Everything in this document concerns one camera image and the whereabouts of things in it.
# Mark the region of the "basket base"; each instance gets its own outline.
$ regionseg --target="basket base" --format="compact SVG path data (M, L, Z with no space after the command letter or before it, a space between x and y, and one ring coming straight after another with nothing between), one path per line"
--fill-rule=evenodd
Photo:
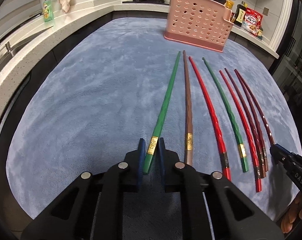
M163 36L166 40L169 40L169 41L176 41L176 42L180 42L180 43L200 47L200 48L203 48L203 49L209 49L209 50L213 50L213 51L217 51L217 52L222 52L223 48L224 48L224 46L221 46L219 44L213 44L211 42L199 40L199 39L196 39L196 38L193 38L193 37L183 36L184 40L182 41L181 40L181 35L175 34L175 33L164 32Z

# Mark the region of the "glass door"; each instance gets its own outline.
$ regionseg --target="glass door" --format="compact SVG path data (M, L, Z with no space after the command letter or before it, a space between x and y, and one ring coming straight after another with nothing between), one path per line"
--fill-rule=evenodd
M289 46L273 78L283 93L297 126L302 144L302 5Z

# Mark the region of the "green dish soap bottle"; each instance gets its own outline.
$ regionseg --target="green dish soap bottle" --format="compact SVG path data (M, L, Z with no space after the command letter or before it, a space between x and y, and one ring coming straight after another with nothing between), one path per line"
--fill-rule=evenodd
M51 7L51 0L45 0L43 2L43 17L45 19L45 22L53 20L53 11Z

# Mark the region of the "green chopstick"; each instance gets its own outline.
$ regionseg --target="green chopstick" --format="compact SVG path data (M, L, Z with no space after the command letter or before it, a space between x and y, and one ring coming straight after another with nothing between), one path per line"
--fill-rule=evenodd
M213 73L209 63L205 60L205 58L203 57L202 59L203 59L205 65L206 65L206 67L208 68L208 70L209 70L209 72L210 72L210 74L211 74L211 76L214 80L214 83L215 83L215 85L217 86L217 88L219 90L219 93L221 95L224 106L226 107L226 111L227 111L229 119L231 121L231 125L232 125L232 128L233 128L235 139L236 139L236 142L237 142L237 145L238 145L238 152L240 154L242 170L243 170L243 172L247 172L247 171L249 171L249 165L248 165L248 162L247 162L245 148L244 148L244 144L243 144L243 139L242 139L242 136L240 134L238 124L236 123L236 120L235 120L234 114L232 112L232 109L230 107L230 104L227 100L226 95L224 94L224 91L223 91L217 77Z
M175 60L175 64L174 64L174 68L170 77L170 81L168 84L168 88L167 91L165 93L164 96L164 100L162 103L162 107L160 110L160 114L158 116L158 120L156 122L156 125L154 127L153 130L153 134L152 134L152 138L149 144L149 148L146 154L146 158L144 159L144 165L143 165L143 174L149 174L150 172L150 168L154 159L154 151L155 151L155 147L156 144L158 143L158 139L161 136L161 132L162 132L162 127L164 124L164 120L165 120L165 116L167 114L167 110L168 110L168 106L169 106L169 102L170 102L170 97L171 97L171 92L173 89L173 84L174 84L174 80L175 80L175 75L177 73L177 69L178 69L178 65L179 65L179 60L180 60L180 55L181 52L179 51L177 58Z

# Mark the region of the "blue tablecloth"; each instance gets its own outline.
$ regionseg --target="blue tablecloth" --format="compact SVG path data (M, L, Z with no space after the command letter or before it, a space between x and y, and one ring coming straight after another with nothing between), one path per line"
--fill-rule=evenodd
M178 51L193 57L212 98L226 143L232 181L270 218L281 214L297 193L281 165L269 168L262 192L255 192L247 138L219 70L237 68L248 82L269 122L276 143L301 154L296 126L286 101L263 64L247 49L228 40L223 53L167 41L166 20L122 18L104 25L78 44L48 75L30 101L12 139L7 176L13 195L36 217L84 171L104 172L137 148L148 144ZM233 109L246 147L249 168L243 173L237 144L219 92L202 61L218 77ZM211 119L195 73L189 64L194 168L221 170ZM268 138L261 122L266 147ZM184 154L185 88L181 57L162 136L166 147ZM144 176L138 194L126 194L125 239L180 239L178 194L165 194L158 164Z

